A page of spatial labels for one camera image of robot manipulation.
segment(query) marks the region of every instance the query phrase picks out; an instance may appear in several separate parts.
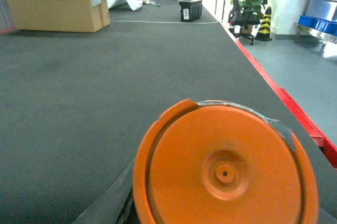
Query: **white cable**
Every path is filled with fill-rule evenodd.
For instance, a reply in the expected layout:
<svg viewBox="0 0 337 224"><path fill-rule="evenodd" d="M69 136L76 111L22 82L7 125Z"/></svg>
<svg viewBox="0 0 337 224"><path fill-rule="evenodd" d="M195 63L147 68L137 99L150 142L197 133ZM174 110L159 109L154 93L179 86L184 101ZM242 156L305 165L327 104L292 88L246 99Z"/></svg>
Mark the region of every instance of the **white cable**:
<svg viewBox="0 0 337 224"><path fill-rule="evenodd" d="M191 22L187 23L187 22L162 22L162 21L137 21L137 20L111 20L110 22L136 22L136 23L157 23L157 24L194 24L194 25L219 23L218 21L205 22L205 23L191 23Z"/></svg>

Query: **plant pot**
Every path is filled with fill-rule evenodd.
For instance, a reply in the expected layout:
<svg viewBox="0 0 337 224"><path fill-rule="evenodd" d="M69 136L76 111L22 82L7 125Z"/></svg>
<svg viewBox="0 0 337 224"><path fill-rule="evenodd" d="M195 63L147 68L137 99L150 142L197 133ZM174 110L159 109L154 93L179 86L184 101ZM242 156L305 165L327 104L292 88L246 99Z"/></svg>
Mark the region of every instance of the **plant pot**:
<svg viewBox="0 0 337 224"><path fill-rule="evenodd" d="M241 32L250 34L253 31L253 26L254 25L248 25L248 29L245 29L245 27L243 26Z"/></svg>

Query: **cardboard box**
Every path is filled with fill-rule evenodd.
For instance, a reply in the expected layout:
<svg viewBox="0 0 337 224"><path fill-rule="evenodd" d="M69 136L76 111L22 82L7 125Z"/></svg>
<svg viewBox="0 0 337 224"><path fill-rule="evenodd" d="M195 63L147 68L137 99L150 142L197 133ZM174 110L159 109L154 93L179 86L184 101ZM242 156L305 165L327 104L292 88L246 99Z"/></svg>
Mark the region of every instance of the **cardboard box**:
<svg viewBox="0 0 337 224"><path fill-rule="evenodd" d="M96 32L110 24L106 0L8 0L19 30Z"/></svg>

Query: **yellow and black cone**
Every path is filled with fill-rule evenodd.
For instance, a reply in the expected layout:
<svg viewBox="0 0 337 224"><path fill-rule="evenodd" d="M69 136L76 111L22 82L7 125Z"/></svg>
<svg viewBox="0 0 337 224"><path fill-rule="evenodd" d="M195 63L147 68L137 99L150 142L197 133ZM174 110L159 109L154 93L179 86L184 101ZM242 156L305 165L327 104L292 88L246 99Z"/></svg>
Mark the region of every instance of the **yellow and black cone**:
<svg viewBox="0 0 337 224"><path fill-rule="evenodd" d="M272 22L272 9L268 7L263 15L262 23L255 37L258 41L272 41L270 38L270 24Z"/></svg>

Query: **blue storage bin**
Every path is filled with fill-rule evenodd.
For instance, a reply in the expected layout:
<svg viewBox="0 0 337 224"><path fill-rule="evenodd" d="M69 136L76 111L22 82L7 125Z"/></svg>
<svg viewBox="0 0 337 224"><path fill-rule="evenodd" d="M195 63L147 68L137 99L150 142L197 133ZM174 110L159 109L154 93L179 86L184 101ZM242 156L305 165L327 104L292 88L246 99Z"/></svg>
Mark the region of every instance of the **blue storage bin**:
<svg viewBox="0 0 337 224"><path fill-rule="evenodd" d="M325 33L334 35L337 32L337 22L334 21L325 21L326 25L324 28Z"/></svg>
<svg viewBox="0 0 337 224"><path fill-rule="evenodd" d="M316 25L315 25L315 29L321 32L325 31L325 26L327 25L325 20L320 20L317 19Z"/></svg>
<svg viewBox="0 0 337 224"><path fill-rule="evenodd" d="M311 27L311 28L315 28L317 22L317 18L314 17L309 17L309 16L300 16L300 20L299 20L299 24L307 26L307 27Z"/></svg>

